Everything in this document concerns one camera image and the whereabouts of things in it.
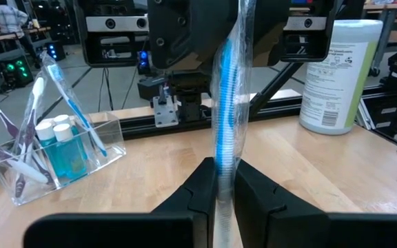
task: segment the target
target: metal bracket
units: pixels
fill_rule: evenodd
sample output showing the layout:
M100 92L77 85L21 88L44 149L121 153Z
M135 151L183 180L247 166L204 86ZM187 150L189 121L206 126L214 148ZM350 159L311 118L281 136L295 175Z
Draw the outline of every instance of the metal bracket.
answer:
M159 103L160 96L155 96L152 99L154 104L154 120L156 127L170 127L179 124L176 109L172 103L171 96L165 96L166 103Z
M364 103L364 100L361 98L359 100L359 105L358 105L358 113L356 115L356 120L358 121L358 124L361 127L365 127L367 130L373 130L376 129L371 116L369 114L369 111L367 110L367 106Z

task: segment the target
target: floor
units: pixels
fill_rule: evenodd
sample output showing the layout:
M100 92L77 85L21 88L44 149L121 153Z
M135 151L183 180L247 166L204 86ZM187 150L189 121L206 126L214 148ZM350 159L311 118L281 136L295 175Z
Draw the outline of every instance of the floor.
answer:
M65 51L70 53L68 57L59 62L63 69L65 79L70 84L75 84L74 92L78 96L83 111L86 113L98 111L99 89L102 79L102 69L90 68L83 60L82 49L80 46L73 45L65 48ZM387 58L390 54L386 54L385 59L381 63L381 76L388 72ZM262 90L276 76L280 69L285 66L285 63L279 63L272 68L254 68L252 71L251 92L258 92ZM119 109L122 104L127 90L132 83L132 77L135 68L110 68L110 85L112 93L112 102L114 108ZM306 66L303 66L283 87L283 89L293 89L299 93L303 92L303 82L305 80ZM139 98L136 83L142 76L136 75L132 84L129 97L125 103L125 108L148 106L146 100ZM379 78L369 77L367 85L378 85ZM16 89L7 93L7 97L0 95L0 108L12 120L15 125L20 125L23 120L23 112L26 106L32 84L25 88ZM45 89L45 98L43 100L44 109L49 108L59 97L57 89L48 82ZM104 86L101 93L101 111L109 110L108 93ZM49 117L58 114L71 114L70 109L64 102L60 102L48 115ZM10 136L5 131L5 128L0 121L0 143L10 139Z

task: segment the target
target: person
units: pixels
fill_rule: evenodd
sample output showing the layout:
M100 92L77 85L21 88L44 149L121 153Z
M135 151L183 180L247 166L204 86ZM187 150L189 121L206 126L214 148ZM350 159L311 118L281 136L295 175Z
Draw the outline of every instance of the person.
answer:
M28 15L26 13L9 6L7 0L0 0L0 32L3 34L15 32L18 36L19 43L33 58L34 66L39 68L40 62L34 51L33 45L27 39L21 28L27 20Z

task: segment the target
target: clear acrylic holder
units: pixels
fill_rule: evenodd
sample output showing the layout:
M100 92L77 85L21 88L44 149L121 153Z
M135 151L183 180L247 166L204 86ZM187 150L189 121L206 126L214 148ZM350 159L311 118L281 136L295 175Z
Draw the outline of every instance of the clear acrylic holder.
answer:
M29 203L32 200L45 196L46 194L67 187L68 185L71 185L72 183L81 180L91 173L94 173L104 168L114 161L117 161L118 159L120 159L120 157L126 154L119 119L115 115L110 113L99 113L96 114L95 121L97 121L97 123L94 130L104 144L107 151L107 156L104 156L97 148L96 143L92 140L90 136L90 133L77 125L79 134L76 135L73 140L77 141L78 139L80 139L81 143L79 144L82 144L83 149L81 149L80 145L76 145L76 151L72 152L68 149L62 149L62 146L58 145L59 143L55 143L47 147L41 147L39 149L33 150L27 154L14 156L10 159L19 161L21 159L31 156L31 158L33 159L31 159L31 163L28 164L29 166L35 168L38 172L39 170L37 164L34 163L34 159L40 159L42 161L42 164L45 165L46 169L49 171L53 179L52 182L40 183L33 178L21 175L21 173L19 173L17 170L9 165L9 159L0 160L0 182L3 184L5 190L7 191L15 205ZM8 141L7 143L0 145L0 148L8 152L12 151L13 143L14 141ZM48 155L51 154L50 151L53 149L57 151L58 154L62 154L62 156L59 157L59 162L62 163L50 162L56 161L55 158L57 157L53 156L54 158L50 160ZM71 156L72 158L80 157L81 160L73 159L71 160L73 162L85 161L85 171L81 170L82 172L80 171L79 174L75 174L74 172L70 173L72 169L74 169L74 164L80 166L83 163L72 163L72 165L70 165L69 163L64 163L63 161L69 161L68 156ZM57 174L54 172L54 168L57 166L60 166L60 168L64 168L64 170L67 171L70 175L63 175L58 177Z

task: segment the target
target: green light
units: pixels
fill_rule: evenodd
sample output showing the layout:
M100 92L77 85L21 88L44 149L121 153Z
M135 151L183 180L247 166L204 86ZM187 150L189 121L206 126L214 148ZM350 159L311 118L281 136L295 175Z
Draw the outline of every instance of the green light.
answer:
M12 64L8 64L8 65L7 65L7 70L8 70L9 72L13 72L13 71L14 71L14 66L13 66Z

